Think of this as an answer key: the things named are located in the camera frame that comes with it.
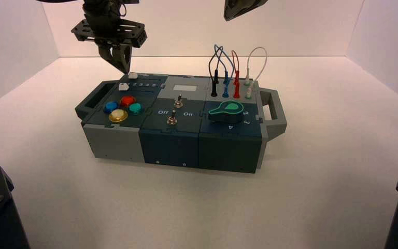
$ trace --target white floor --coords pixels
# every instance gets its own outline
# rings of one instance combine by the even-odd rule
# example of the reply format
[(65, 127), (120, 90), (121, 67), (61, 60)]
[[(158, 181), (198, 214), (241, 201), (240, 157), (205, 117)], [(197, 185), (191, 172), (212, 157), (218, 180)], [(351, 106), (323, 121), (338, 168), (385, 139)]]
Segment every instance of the white floor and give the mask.
[[(133, 58), (132, 70), (206, 75), (207, 64)], [(278, 90), (288, 129), (256, 174), (94, 158), (74, 107), (120, 76), (99, 58), (61, 58), (0, 99), (0, 164), (32, 248), (383, 247), (398, 95), (347, 58), (269, 59), (260, 85)]]

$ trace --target teal knob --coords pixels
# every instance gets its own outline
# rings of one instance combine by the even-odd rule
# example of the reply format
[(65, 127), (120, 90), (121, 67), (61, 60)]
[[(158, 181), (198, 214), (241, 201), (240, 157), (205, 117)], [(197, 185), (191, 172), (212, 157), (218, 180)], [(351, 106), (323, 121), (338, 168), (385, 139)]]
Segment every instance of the teal knob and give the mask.
[(243, 105), (234, 100), (224, 101), (217, 108), (208, 111), (208, 119), (225, 123), (239, 123), (243, 120)]

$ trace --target yellow button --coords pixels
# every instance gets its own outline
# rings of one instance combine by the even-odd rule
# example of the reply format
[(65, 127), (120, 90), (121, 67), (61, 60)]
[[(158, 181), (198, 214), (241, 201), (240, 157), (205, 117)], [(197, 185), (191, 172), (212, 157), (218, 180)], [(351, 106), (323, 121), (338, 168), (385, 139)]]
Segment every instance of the yellow button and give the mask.
[(109, 120), (112, 122), (121, 122), (126, 120), (128, 116), (125, 110), (116, 109), (109, 114)]

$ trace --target push button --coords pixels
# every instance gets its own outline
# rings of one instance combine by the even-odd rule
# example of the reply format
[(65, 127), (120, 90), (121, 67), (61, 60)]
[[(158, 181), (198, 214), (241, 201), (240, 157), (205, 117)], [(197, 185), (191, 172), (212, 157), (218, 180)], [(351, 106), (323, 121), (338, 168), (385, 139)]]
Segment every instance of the push button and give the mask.
[(129, 115), (125, 110), (116, 109), (113, 110), (109, 115), (109, 120), (112, 122), (121, 122), (127, 119)]
[(129, 106), (129, 111), (131, 112), (132, 115), (139, 115), (142, 110), (143, 107), (141, 106), (140, 103), (133, 103)]
[(136, 99), (133, 96), (124, 96), (121, 98), (121, 106), (129, 107), (131, 104), (135, 103)]
[(118, 109), (118, 103), (116, 101), (110, 101), (104, 105), (103, 111), (104, 113), (110, 114), (115, 109)]

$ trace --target red button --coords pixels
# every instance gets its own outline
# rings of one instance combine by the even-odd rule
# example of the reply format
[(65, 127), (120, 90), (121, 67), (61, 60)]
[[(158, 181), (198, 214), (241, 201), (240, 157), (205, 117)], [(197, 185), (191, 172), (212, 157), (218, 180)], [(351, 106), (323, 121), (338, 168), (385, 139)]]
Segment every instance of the red button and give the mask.
[(124, 96), (121, 98), (121, 106), (129, 107), (131, 104), (135, 103), (136, 99), (133, 96)]

